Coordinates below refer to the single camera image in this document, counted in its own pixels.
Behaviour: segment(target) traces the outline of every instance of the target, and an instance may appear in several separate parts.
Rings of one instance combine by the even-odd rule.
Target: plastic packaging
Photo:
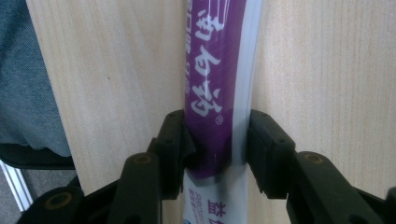
[[[185,224],[248,223],[246,134],[262,0],[188,0]]]

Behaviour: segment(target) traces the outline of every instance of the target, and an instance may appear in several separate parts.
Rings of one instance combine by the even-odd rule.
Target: wood grain
[[[86,193],[117,179],[183,102],[184,1],[27,0]],[[396,186],[396,3],[264,1],[253,107],[297,150],[352,185]],[[178,223],[179,202],[165,223]],[[250,177],[249,223],[288,223],[285,203]]]

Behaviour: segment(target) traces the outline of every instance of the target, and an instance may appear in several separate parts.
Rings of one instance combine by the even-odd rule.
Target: screw hole
[[[69,192],[62,192],[50,197],[46,203],[45,207],[47,210],[56,210],[68,205],[73,199],[73,195]]]
[[[368,223],[366,221],[366,219],[364,219],[363,217],[360,217],[360,216],[356,216],[356,215],[350,215],[349,222],[352,224],[367,224]]]

